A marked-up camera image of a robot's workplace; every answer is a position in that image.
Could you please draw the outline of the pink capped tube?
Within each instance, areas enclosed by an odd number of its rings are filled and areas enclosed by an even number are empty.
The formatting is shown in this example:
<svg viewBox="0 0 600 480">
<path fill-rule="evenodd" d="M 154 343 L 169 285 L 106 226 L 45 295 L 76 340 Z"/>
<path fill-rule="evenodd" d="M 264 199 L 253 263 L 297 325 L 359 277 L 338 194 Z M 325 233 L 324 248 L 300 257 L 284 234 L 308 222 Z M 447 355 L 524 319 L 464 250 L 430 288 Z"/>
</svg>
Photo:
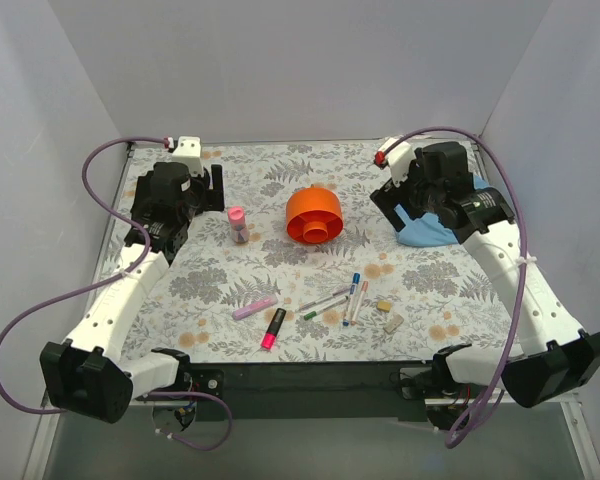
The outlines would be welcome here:
<svg viewBox="0 0 600 480">
<path fill-rule="evenodd" d="M 247 243 L 250 232 L 246 224 L 244 209 L 239 206 L 231 207 L 228 209 L 227 216 L 232 240 L 237 244 Z"/>
</svg>

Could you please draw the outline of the orange round organizer container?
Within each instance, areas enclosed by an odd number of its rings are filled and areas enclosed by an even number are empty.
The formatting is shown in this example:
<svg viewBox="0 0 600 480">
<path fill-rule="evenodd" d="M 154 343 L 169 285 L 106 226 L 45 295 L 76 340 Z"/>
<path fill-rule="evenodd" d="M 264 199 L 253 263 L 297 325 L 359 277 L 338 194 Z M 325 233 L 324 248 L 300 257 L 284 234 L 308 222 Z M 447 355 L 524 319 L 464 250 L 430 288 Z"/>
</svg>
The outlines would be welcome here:
<svg viewBox="0 0 600 480">
<path fill-rule="evenodd" d="M 326 188 L 301 189 L 286 204 L 286 232 L 298 243 L 329 242 L 339 236 L 343 226 L 340 201 Z"/>
</svg>

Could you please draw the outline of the purple gel pen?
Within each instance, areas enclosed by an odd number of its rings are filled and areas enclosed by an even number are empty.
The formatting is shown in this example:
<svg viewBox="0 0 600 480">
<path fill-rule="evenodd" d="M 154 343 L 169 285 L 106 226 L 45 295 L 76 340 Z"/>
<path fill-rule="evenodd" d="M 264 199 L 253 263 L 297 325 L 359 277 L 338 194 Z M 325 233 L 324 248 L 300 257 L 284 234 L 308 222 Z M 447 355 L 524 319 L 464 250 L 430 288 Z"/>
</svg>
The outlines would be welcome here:
<svg viewBox="0 0 600 480">
<path fill-rule="evenodd" d="M 349 292 L 349 290 L 350 290 L 349 286 L 342 286 L 339 289 L 336 289 L 333 292 L 330 292 L 329 294 L 327 294 L 327 295 L 325 295 L 325 296 L 323 296 L 323 297 L 321 297 L 319 299 L 312 300 L 312 301 L 310 301 L 308 303 L 300 305 L 297 308 L 297 311 L 298 312 L 307 311 L 308 309 L 313 308 L 313 307 L 315 307 L 317 305 L 323 304 L 324 302 L 327 302 L 327 301 L 329 301 L 329 300 L 331 300 L 333 298 L 337 298 L 339 296 L 345 295 L 345 294 L 347 294 Z"/>
</svg>

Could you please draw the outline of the lilac highlighter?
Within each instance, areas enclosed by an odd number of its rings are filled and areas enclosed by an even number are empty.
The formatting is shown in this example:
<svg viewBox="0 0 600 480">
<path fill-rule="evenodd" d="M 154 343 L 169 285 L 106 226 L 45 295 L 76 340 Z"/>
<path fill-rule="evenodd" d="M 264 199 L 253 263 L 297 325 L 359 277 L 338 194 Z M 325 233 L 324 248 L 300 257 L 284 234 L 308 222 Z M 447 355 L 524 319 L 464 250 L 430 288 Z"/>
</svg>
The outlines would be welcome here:
<svg viewBox="0 0 600 480">
<path fill-rule="evenodd" d="M 275 295 L 269 295 L 267 297 L 263 297 L 255 302 L 252 302 L 244 307 L 241 307 L 235 310 L 232 313 L 232 318 L 234 320 L 242 320 L 245 319 L 255 313 L 258 313 L 262 310 L 265 310 L 273 305 L 276 305 L 278 299 Z"/>
</svg>

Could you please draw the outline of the green pen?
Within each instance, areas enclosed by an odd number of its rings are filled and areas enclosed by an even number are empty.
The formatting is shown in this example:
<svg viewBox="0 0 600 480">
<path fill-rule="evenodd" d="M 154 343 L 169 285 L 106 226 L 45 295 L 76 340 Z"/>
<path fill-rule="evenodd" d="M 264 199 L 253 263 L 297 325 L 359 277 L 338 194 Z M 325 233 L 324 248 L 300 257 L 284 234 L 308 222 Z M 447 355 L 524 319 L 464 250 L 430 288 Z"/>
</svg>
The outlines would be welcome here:
<svg viewBox="0 0 600 480">
<path fill-rule="evenodd" d="M 303 319 L 305 321 L 308 321 L 308 320 L 311 320 L 311 319 L 313 319 L 313 318 L 315 318 L 315 317 L 317 317 L 319 315 L 324 314 L 325 312 L 327 312 L 329 310 L 335 309 L 335 308 L 337 308 L 337 307 L 339 307 L 341 305 L 346 305 L 348 303 L 349 299 L 350 299 L 350 296 L 349 295 L 345 295 L 345 296 L 339 298 L 338 300 L 334 300 L 333 302 L 331 302 L 330 304 L 328 304 L 328 305 L 326 305 L 324 307 L 318 308 L 317 310 L 313 310 L 313 311 L 305 314 L 303 316 Z"/>
</svg>

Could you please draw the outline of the black pink highlighter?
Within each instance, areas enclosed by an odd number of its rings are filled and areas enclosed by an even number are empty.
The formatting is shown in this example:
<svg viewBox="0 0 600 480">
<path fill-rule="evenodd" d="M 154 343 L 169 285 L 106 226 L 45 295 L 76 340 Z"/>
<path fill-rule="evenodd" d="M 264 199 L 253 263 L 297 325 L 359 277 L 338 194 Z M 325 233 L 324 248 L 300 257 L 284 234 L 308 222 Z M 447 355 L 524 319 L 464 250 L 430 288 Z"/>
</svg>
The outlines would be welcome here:
<svg viewBox="0 0 600 480">
<path fill-rule="evenodd" d="M 272 319 L 269 323 L 269 326 L 267 328 L 267 331 L 261 342 L 261 347 L 263 349 L 270 350 L 273 347 L 273 345 L 276 341 L 276 338 L 278 336 L 279 330 L 280 330 L 282 324 L 284 323 L 286 313 L 287 313 L 287 311 L 282 308 L 278 308 L 275 311 L 274 316 L 272 317 Z"/>
</svg>

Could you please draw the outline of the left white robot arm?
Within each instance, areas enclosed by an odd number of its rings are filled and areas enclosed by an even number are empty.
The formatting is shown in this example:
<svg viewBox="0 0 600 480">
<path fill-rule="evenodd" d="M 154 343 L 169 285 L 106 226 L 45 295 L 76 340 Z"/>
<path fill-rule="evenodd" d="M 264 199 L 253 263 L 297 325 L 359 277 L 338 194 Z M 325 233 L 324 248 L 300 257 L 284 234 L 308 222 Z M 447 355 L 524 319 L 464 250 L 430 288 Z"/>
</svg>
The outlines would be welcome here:
<svg viewBox="0 0 600 480">
<path fill-rule="evenodd" d="M 180 400 L 191 392 L 188 355 L 154 348 L 123 362 L 121 352 L 146 298 L 187 242 L 193 218 L 224 207 L 219 164 L 194 177 L 182 163 L 157 162 L 138 178 L 130 211 L 134 224 L 119 253 L 118 280 L 97 295 L 62 342 L 47 343 L 40 354 L 53 406 L 115 423 L 137 397 L 162 391 Z"/>
</svg>

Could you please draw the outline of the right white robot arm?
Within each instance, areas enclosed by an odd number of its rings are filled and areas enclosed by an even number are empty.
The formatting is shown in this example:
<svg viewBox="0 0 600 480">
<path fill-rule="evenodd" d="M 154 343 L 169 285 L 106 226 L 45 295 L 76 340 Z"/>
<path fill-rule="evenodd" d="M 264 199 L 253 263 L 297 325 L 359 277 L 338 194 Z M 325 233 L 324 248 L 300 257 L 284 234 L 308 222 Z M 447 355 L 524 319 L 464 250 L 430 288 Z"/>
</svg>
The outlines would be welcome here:
<svg viewBox="0 0 600 480">
<path fill-rule="evenodd" d="M 405 217 L 434 215 L 479 264 L 516 330 L 513 355 L 502 369 L 499 354 L 480 355 L 470 345 L 436 354 L 434 389 L 451 398 L 469 383 L 486 385 L 497 376 L 498 387 L 531 408 L 585 385 L 600 367 L 600 332 L 585 330 L 535 258 L 522 252 L 512 208 L 495 188 L 475 186 L 466 149 L 456 141 L 423 148 L 385 144 L 374 163 L 391 178 L 370 198 L 394 229 L 404 228 Z"/>
</svg>

